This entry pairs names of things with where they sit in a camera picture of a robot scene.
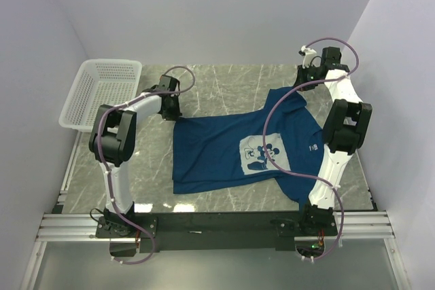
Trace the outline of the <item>white plastic basket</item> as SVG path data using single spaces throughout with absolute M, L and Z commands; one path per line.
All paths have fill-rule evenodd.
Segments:
M 142 67 L 137 60 L 84 61 L 60 113 L 60 126 L 91 132 L 101 105 L 119 105 L 135 97 Z

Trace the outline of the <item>blue printed t-shirt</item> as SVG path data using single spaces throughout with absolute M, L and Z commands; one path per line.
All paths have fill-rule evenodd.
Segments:
M 193 194 L 275 179 L 304 205 L 324 156 L 321 127 L 298 93 L 271 89 L 262 109 L 191 117 L 173 129 L 173 192 Z

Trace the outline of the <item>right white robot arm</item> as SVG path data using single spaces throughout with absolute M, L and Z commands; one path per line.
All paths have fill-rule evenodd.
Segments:
M 309 226 L 327 227 L 332 223 L 335 192 L 340 187 L 345 168 L 365 139 L 372 115 L 372 105 L 364 103 L 357 95 L 349 76 L 347 65 L 341 63 L 341 51 L 336 47 L 322 50 L 320 64 L 313 61 L 317 52 L 302 46 L 303 57 L 298 66 L 294 86 L 318 81 L 328 89 L 332 107 L 324 123 L 322 140 L 324 158 L 318 177 L 304 205 L 302 222 Z

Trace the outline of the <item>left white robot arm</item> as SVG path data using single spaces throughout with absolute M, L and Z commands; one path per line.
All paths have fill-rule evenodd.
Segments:
M 135 151 L 137 125 L 155 114 L 166 121 L 178 120 L 180 90 L 178 79 L 162 75 L 159 84 L 136 98 L 99 107 L 88 146 L 103 171 L 109 212 L 125 215 L 134 207 L 128 162 Z

